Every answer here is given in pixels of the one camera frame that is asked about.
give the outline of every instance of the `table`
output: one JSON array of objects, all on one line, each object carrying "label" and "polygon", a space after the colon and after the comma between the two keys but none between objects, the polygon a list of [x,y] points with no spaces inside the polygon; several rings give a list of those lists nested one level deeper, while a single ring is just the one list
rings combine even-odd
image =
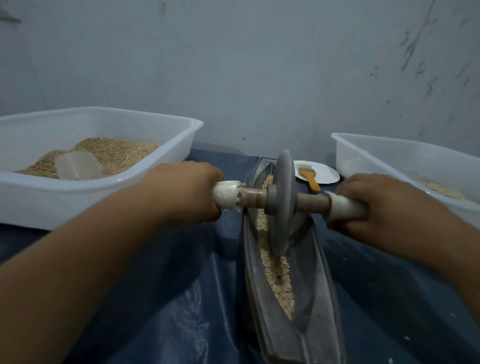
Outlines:
[{"label": "table", "polygon": [[[258,161],[202,150],[192,150],[190,159],[245,182]],[[320,216],[314,221],[350,363],[480,363],[480,330],[446,280],[328,230]],[[237,315],[246,300],[237,288],[240,230],[241,214],[226,211],[213,224],[160,232],[133,259],[65,363],[262,363]],[[45,233],[0,224],[0,262]]]}]

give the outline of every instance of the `paper plate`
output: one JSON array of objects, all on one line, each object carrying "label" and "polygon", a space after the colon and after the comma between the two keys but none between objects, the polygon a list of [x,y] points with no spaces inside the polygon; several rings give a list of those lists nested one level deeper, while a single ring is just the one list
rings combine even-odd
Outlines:
[{"label": "paper plate", "polygon": [[295,165],[295,177],[300,178],[301,180],[306,181],[307,179],[299,175],[298,167],[299,164],[309,164],[312,166],[312,169],[317,173],[315,180],[318,184],[331,184],[335,183],[340,179],[338,172],[322,163],[310,162],[307,160],[294,160],[293,164]]}]

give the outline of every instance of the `grinding wheel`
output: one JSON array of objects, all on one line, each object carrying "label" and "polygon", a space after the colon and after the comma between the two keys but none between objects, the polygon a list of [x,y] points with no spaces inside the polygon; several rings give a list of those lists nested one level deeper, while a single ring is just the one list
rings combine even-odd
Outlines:
[{"label": "grinding wheel", "polygon": [[268,187],[265,213],[268,216],[268,240],[276,256],[282,256],[290,242],[290,226],[297,204],[295,166],[288,149],[278,156],[273,183]]}]

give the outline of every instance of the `plastic container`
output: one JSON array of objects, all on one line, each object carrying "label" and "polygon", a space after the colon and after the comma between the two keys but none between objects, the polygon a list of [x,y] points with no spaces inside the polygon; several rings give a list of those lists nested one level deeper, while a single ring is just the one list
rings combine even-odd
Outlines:
[{"label": "plastic container", "polygon": [[[342,176],[389,174],[424,190],[480,228],[480,158],[412,140],[346,133],[333,133],[332,138],[337,140],[336,169]],[[477,204],[435,193],[411,178],[415,174],[453,188]]]},{"label": "plastic container", "polygon": [[[0,117],[0,222],[51,230],[158,163],[181,161],[203,122],[150,112],[76,108]],[[130,169],[91,181],[63,181],[14,173],[53,149],[88,137],[161,144]]]}]

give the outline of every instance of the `white wall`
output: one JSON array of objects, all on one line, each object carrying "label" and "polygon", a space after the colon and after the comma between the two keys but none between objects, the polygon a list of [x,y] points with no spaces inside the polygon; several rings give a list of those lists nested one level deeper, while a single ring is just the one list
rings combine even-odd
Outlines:
[{"label": "white wall", "polygon": [[477,0],[161,4],[10,0],[46,108],[195,117],[198,146],[251,155],[331,162],[351,132],[480,156]]}]

